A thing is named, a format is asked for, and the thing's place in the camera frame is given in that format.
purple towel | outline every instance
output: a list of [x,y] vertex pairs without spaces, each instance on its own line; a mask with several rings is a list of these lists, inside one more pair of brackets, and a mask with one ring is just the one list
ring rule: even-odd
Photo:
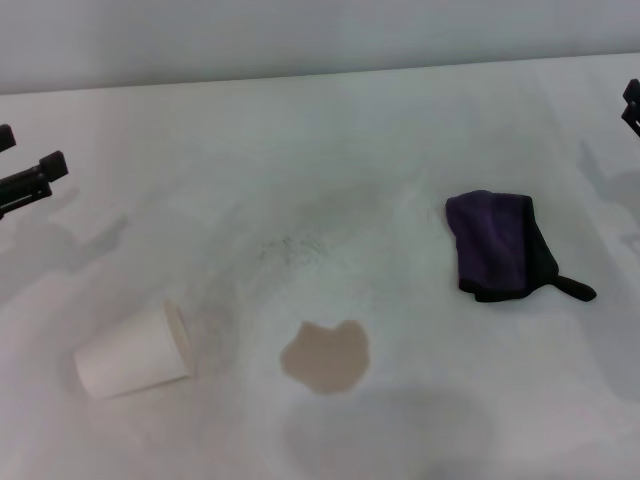
[[478,190],[447,200],[446,213],[458,250],[458,286],[478,302],[524,298],[544,285],[584,302],[596,297],[591,287],[560,276],[531,197]]
[[461,280],[497,290],[525,288],[525,198],[478,190],[447,200]]

